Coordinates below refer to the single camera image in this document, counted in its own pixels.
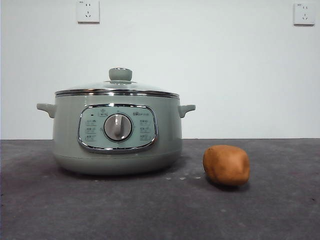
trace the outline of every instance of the button label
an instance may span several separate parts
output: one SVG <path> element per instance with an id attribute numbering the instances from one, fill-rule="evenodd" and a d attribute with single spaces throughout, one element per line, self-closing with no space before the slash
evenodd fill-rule
<path id="1" fill-rule="evenodd" d="M 87 120 L 85 121 L 86 126 L 97 126 L 97 121 L 96 120 Z"/>
<path id="2" fill-rule="evenodd" d="M 106 111 L 104 108 L 102 108 L 102 109 L 100 109 L 100 111 L 98 112 L 98 116 L 99 116 L 99 117 L 106 117 L 106 116 L 108 116 L 108 113 L 107 113 L 107 111 Z"/>
<path id="3" fill-rule="evenodd" d="M 88 142 L 95 142 L 96 141 L 96 135 L 86 135 L 85 140 Z"/>
<path id="4" fill-rule="evenodd" d="M 140 141 L 149 141 L 150 138 L 150 135 L 147 134 L 140 135 Z"/>
<path id="5" fill-rule="evenodd" d="M 96 128 L 95 127 L 87 127 L 85 129 L 86 134 L 96 134 Z"/>
<path id="6" fill-rule="evenodd" d="M 150 128 L 148 126 L 140 127 L 140 133 L 150 133 Z"/>
<path id="7" fill-rule="evenodd" d="M 140 126 L 149 126 L 150 122 L 148 120 L 140 120 Z"/>

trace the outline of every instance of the lid rim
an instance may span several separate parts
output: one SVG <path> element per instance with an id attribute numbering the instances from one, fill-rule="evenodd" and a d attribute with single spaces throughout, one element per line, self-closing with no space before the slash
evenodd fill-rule
<path id="1" fill-rule="evenodd" d="M 56 91 L 54 94 L 62 95 L 62 94 L 83 94 L 83 93 L 131 93 L 131 94 L 153 94 L 153 95 L 167 95 L 173 97 L 180 97 L 179 94 L 173 92 L 166 91 L 152 91 L 152 90 L 134 90 L 134 89 L 115 89 L 115 88 L 107 88 L 107 89 L 69 89 L 69 90 L 60 90 Z"/>

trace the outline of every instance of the pot base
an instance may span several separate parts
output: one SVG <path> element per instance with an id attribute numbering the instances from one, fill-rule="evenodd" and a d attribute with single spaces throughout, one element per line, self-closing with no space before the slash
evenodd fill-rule
<path id="1" fill-rule="evenodd" d="M 131 158 L 77 158 L 54 154 L 64 169 L 88 175 L 130 175 L 160 170 L 173 164 L 181 151 Z"/>

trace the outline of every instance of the pot handle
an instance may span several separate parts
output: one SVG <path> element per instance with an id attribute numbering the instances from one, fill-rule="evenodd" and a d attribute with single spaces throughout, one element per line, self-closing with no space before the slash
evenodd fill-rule
<path id="1" fill-rule="evenodd" d="M 57 105 L 54 104 L 47 104 L 47 103 L 38 103 L 36 105 L 36 108 L 42 111 L 45 111 L 49 114 L 49 117 L 54 119 L 56 110 L 57 110 Z"/>
<path id="2" fill-rule="evenodd" d="M 196 110 L 196 105 L 181 105 L 178 106 L 180 118 L 184 118 L 187 112 Z"/>

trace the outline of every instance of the lid knob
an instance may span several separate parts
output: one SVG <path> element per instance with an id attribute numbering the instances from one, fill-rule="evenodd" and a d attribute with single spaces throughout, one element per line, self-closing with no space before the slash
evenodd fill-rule
<path id="1" fill-rule="evenodd" d="M 111 81 L 131 81 L 132 71 L 123 67 L 111 68 L 109 78 Z"/>

